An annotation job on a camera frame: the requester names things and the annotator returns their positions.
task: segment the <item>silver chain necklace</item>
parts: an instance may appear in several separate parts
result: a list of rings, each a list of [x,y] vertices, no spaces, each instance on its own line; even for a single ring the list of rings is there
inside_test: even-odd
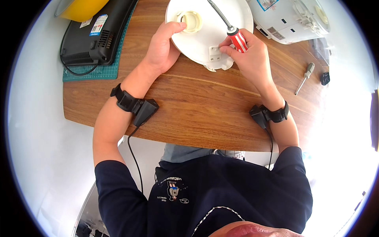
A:
[[[216,208],[225,208],[225,209],[228,209],[228,210],[230,210],[230,211],[232,211],[234,214],[236,214],[242,221],[245,221],[244,219],[242,219],[242,217],[236,212],[236,211],[234,211],[233,209],[231,209],[231,208],[229,208],[229,207],[224,207],[224,206],[219,206],[219,207],[214,207],[214,208],[212,208],[206,215],[205,215],[205,217],[198,223],[198,225],[196,226],[196,228],[193,230],[193,233],[192,233],[192,235],[191,235],[191,237],[194,235],[194,233],[195,233],[195,231],[197,230],[197,228],[199,227],[199,225],[201,224],[201,223],[203,223],[203,221],[205,220],[205,218],[207,218],[207,216],[214,210],[214,209],[216,209]]]

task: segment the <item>person's left hand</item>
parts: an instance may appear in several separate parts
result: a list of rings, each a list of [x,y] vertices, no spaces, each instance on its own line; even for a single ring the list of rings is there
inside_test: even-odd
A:
[[[185,22],[163,22],[151,38],[144,61],[157,75],[167,72],[178,59],[180,52],[170,41],[173,34],[187,27]]]

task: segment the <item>yellow container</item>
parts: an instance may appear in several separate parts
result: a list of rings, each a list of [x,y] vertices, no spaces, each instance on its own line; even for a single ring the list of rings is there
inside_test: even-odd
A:
[[[55,16],[83,22],[98,13],[109,0],[61,0]]]

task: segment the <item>gray screwdriver handle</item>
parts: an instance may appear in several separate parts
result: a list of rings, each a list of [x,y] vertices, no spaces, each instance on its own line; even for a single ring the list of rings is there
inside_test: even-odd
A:
[[[313,73],[314,69],[315,69],[315,64],[314,63],[310,63],[307,66],[307,70],[304,73],[304,77],[306,77],[307,79],[309,79],[309,77]]]

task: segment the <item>red screwdriver handle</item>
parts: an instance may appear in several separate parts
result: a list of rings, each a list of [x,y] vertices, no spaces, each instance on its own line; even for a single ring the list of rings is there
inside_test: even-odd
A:
[[[245,37],[241,34],[241,31],[237,28],[235,32],[228,33],[232,43],[236,47],[236,50],[240,53],[244,53],[247,50],[247,43]]]

